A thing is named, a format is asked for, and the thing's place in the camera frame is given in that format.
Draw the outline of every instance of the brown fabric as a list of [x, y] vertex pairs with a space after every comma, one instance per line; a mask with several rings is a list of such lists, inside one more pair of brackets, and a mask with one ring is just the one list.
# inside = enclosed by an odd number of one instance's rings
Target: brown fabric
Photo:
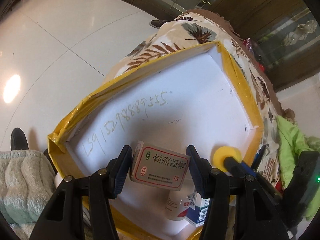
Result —
[[277, 114], [281, 115], [282, 114], [282, 108], [281, 105], [279, 103], [279, 100], [276, 96], [275, 91], [273, 90], [273, 85], [271, 83], [271, 81], [269, 80], [269, 78], [266, 76], [265, 73], [263, 73], [263, 71], [259, 68], [259, 63], [256, 61], [256, 59], [254, 58], [254, 56], [252, 55], [252, 53], [243, 45], [242, 40], [239, 38], [239, 34], [237, 34], [231, 24], [226, 21], [223, 17], [221, 17], [218, 13], [214, 13], [208, 10], [203, 10], [203, 9], [192, 9], [192, 10], [188, 10], [185, 13], [197, 13], [202, 15], [203, 17], [206, 17], [210, 20], [212, 20], [213, 22], [215, 22], [216, 24], [218, 24], [220, 27], [222, 27], [243, 49], [243, 51], [246, 53], [246, 55], [248, 56], [248, 58], [251, 60], [251, 62], [253, 63], [253, 65], [255, 66], [256, 70], [258, 71], [259, 75], [263, 77], [268, 90], [269, 90], [269, 94], [270, 94], [270, 100], [273, 104], [273, 106], [275, 107], [275, 110], [277, 112]]

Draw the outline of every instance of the white bottle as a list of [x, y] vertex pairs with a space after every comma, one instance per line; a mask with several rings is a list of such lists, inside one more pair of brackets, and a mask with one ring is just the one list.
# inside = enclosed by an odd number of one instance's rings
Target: white bottle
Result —
[[185, 218], [194, 189], [195, 185], [188, 170], [180, 191], [170, 190], [165, 205], [165, 216], [167, 219], [179, 221]]

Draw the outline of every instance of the red oval logo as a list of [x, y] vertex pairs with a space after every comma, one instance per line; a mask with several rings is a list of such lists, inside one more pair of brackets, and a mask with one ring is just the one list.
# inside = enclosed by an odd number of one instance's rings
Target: red oval logo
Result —
[[140, 175], [144, 176], [147, 173], [147, 166], [143, 166], [140, 171]]

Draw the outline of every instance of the cardboard box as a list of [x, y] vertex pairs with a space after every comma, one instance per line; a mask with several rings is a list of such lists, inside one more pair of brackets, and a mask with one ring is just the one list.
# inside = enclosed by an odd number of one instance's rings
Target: cardboard box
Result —
[[130, 179], [153, 187], [180, 190], [190, 156], [139, 141], [132, 157]]
[[209, 202], [209, 198], [203, 199], [194, 190], [185, 219], [195, 227], [202, 226], [207, 215]]

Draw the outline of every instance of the white floor tile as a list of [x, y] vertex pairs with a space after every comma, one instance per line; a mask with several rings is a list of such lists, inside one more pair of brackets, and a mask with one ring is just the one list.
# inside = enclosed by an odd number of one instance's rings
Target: white floor tile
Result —
[[46, 136], [89, 93], [104, 76], [71, 51], [63, 54], [32, 86], [14, 114], [1, 151], [10, 150], [15, 127], [26, 134], [31, 149], [45, 150]]
[[141, 11], [121, 0], [29, 0], [20, 10], [68, 48], [103, 26]]
[[72, 51], [106, 75], [112, 66], [157, 32], [149, 25], [151, 20], [155, 18], [144, 11], [132, 14], [91, 34]]
[[[0, 145], [7, 125], [25, 94], [40, 75], [68, 49], [31, 19], [13, 10], [0, 23]], [[7, 81], [21, 79], [10, 103], [3, 98]]]

